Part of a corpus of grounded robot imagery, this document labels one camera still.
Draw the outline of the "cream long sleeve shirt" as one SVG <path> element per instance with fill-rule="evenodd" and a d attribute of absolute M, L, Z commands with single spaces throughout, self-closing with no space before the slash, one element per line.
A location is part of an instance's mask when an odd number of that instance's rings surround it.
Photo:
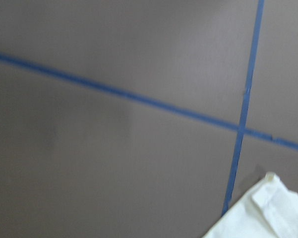
<path fill-rule="evenodd" d="M 298 238 L 298 193 L 272 172 L 252 186 L 206 238 Z"/>

